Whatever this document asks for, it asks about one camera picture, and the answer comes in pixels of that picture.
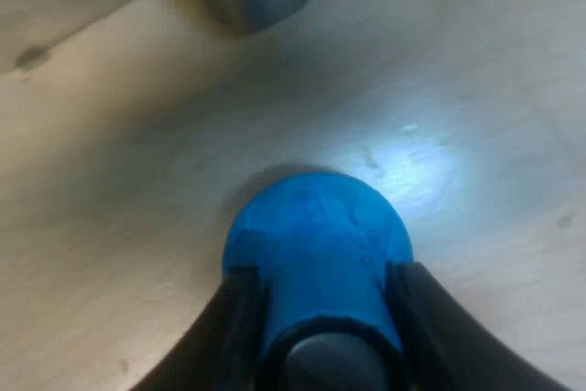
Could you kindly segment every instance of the black plastic part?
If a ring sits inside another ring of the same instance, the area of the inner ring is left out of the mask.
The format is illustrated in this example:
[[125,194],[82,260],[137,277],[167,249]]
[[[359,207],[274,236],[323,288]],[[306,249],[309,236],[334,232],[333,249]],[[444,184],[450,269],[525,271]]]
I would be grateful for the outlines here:
[[291,350],[300,342],[324,332],[338,332],[357,336],[376,349],[385,359],[388,382],[393,391],[407,391],[409,388],[404,359],[383,337],[368,326],[352,319],[318,318],[303,322],[280,335],[270,348],[264,364],[256,378],[256,391],[278,390],[285,361]]
[[279,391],[389,391],[386,362],[368,342],[327,332],[289,352]]
[[247,390],[265,313],[266,293],[256,271],[232,273],[181,341],[133,390]]
[[499,342],[419,263],[387,266],[386,300],[422,391],[568,391]]

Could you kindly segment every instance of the wood grain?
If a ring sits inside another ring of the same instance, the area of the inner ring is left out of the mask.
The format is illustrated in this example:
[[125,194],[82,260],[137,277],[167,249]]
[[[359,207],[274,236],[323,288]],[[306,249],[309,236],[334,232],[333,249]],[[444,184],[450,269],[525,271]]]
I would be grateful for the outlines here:
[[0,383],[126,390],[247,196],[364,179],[491,331],[586,388],[586,0],[311,0],[251,38],[136,0],[0,80]]

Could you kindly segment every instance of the black handle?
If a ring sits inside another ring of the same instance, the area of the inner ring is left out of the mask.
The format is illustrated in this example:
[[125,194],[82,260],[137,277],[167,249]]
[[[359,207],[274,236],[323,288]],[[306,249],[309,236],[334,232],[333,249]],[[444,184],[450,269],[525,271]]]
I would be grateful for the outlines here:
[[568,391],[481,326],[419,263],[387,265],[386,300],[423,391]]

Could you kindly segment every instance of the blue ball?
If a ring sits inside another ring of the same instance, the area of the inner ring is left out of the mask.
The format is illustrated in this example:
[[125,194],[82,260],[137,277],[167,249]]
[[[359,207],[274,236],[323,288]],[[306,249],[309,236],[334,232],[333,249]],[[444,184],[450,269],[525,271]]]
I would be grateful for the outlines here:
[[222,269],[255,266],[270,286],[263,356],[280,334],[319,318],[355,321],[401,351],[382,295],[388,261],[413,261],[391,204],[358,179],[312,173],[278,181],[244,206]]

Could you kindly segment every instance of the blue plastic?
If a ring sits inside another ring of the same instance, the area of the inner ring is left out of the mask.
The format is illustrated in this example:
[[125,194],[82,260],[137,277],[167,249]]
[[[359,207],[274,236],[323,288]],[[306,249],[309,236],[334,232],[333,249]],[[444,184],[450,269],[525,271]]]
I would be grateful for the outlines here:
[[319,317],[355,320],[400,351],[381,294],[387,261],[413,261],[390,203],[357,179],[301,174],[269,186],[238,214],[223,272],[256,266],[270,283],[262,356],[284,331]]

